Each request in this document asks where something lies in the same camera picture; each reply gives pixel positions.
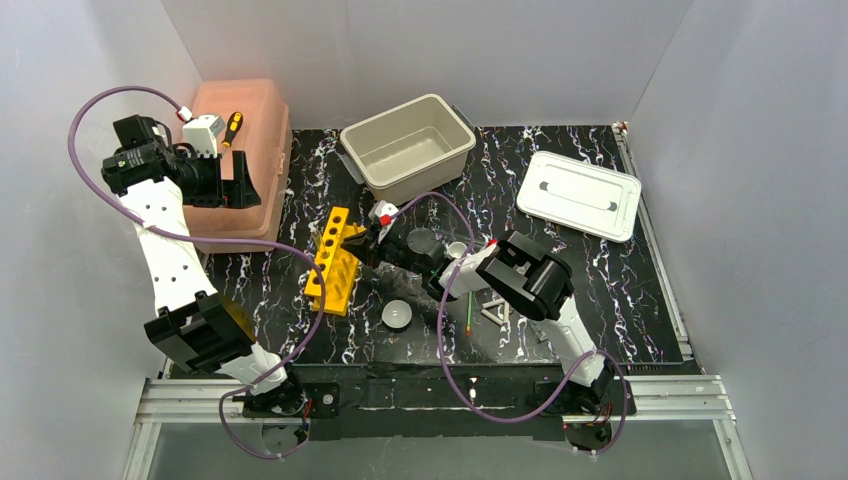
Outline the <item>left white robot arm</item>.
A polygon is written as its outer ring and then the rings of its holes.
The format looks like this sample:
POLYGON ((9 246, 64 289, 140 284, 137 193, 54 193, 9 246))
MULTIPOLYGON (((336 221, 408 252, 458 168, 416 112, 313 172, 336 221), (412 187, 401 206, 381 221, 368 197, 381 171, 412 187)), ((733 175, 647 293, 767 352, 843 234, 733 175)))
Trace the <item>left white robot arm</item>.
POLYGON ((287 379, 280 357, 256 340, 244 309, 219 293, 187 241, 185 206, 244 209, 261 198, 247 156, 232 153, 233 178, 222 176, 220 154, 173 144, 151 117, 132 115, 113 128, 121 144, 101 175, 118 203, 141 218, 136 233, 154 288, 150 342, 187 373, 228 375, 260 395, 287 379))

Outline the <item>yellow test tube rack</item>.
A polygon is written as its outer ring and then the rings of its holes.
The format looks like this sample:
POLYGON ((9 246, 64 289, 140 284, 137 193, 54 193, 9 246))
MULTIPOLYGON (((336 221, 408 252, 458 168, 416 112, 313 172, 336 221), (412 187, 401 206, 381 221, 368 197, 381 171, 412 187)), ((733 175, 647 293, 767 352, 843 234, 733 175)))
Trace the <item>yellow test tube rack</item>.
POLYGON ((356 223, 347 222, 348 208, 334 206, 328 216, 321 234, 312 231, 316 248, 315 263, 319 267, 326 284, 324 312, 345 317, 352 299, 354 283, 360 267, 360 261, 341 248, 341 241, 365 231, 356 223))

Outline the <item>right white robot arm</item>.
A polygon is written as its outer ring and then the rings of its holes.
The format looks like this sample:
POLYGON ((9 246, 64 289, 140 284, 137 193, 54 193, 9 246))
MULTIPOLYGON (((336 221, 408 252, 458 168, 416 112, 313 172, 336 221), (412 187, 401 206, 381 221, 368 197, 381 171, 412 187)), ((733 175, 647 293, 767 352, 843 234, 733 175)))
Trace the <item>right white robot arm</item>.
POLYGON ((607 410, 614 368, 595 351, 577 309, 572 270, 559 255, 514 230, 465 260, 452 257, 427 228, 395 235, 373 227, 341 247, 369 267, 388 263, 419 275, 435 300, 493 290, 536 323, 559 357, 569 380, 556 405, 569 413, 607 410))

